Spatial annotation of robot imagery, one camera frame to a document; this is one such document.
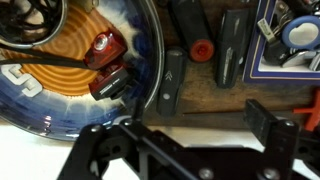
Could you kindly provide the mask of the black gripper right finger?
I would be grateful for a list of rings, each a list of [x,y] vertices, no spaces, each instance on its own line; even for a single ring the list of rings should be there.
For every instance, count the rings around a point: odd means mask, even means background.
[[[265,146],[272,127],[278,119],[255,99],[245,102],[244,122],[254,136]]]

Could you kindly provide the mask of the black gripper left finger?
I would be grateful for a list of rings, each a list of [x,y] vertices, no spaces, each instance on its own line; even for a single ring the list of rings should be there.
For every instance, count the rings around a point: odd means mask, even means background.
[[[137,98],[135,101],[132,118],[136,121],[141,121],[145,109],[145,100],[143,98]]]

